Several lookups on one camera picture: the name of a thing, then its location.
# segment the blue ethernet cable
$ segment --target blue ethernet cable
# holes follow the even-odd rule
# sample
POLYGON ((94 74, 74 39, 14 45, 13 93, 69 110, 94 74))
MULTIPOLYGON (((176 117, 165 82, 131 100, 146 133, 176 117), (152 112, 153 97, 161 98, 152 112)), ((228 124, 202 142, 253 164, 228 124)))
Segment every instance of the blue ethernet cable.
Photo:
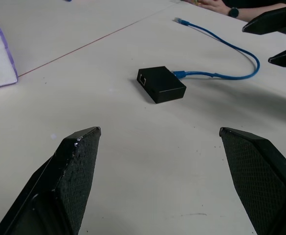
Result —
POLYGON ((230 44, 227 41, 223 40, 222 38, 218 37, 213 32, 209 31, 208 29, 205 29, 205 28, 200 27, 198 25, 192 24, 192 23, 190 23, 188 21, 182 20, 181 18, 175 18, 174 21, 179 23, 179 24, 185 25, 185 26, 198 28, 198 29, 200 29, 200 30, 210 34, 211 36, 213 36, 214 38, 216 38, 220 42, 226 44, 227 46, 229 46, 229 47, 231 47, 231 48, 233 48, 235 50, 241 51, 241 52, 243 52, 243 53, 245 53, 247 55, 250 55, 252 58, 255 59, 255 61, 257 63, 257 67, 256 67, 255 71, 253 73, 249 74, 249 75, 246 75, 246 76, 228 76, 228 75, 223 75, 223 74, 219 74, 219 73, 209 73, 209 72, 201 72, 201 71, 174 71, 174 72, 172 72, 178 79, 185 78, 186 76, 189 76, 189 75, 206 75, 206 76, 209 76, 209 77, 219 77, 219 78, 223 78, 223 79, 227 79, 227 80, 243 80, 243 79, 251 78, 251 77, 255 76, 258 73, 258 71, 260 69, 260 61, 251 52, 246 51, 244 49, 241 49, 241 48, 239 48, 239 47, 237 47, 237 46, 235 46, 233 44, 230 44))

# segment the table surface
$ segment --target table surface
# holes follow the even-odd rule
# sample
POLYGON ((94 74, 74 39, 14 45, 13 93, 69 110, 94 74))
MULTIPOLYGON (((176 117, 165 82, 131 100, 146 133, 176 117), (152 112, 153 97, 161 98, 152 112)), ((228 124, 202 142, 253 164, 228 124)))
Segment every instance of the table surface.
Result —
POLYGON ((19 75, 175 4, 169 0, 0 0, 19 75))
POLYGON ((0 220, 63 138, 100 126, 81 235, 255 234, 218 133, 223 126, 252 132, 286 157, 286 69, 267 62, 286 49, 286 36, 243 34, 243 25, 174 4, 1 88, 0 220), (135 80, 140 68, 253 70, 246 57, 174 17, 255 53, 260 72, 243 81, 187 78, 183 99, 154 104, 135 80))

